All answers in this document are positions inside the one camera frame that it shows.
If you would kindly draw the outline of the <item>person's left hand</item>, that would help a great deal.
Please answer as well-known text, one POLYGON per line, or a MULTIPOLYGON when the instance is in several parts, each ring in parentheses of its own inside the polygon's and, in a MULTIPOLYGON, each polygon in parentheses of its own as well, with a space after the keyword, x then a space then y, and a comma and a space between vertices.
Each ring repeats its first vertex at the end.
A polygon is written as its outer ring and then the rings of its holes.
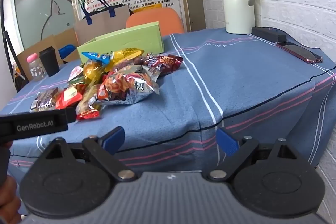
POLYGON ((6 181, 1 185, 1 219, 5 223, 15 224, 22 220, 19 213, 21 200, 16 194, 17 183, 15 179, 6 174, 6 181))

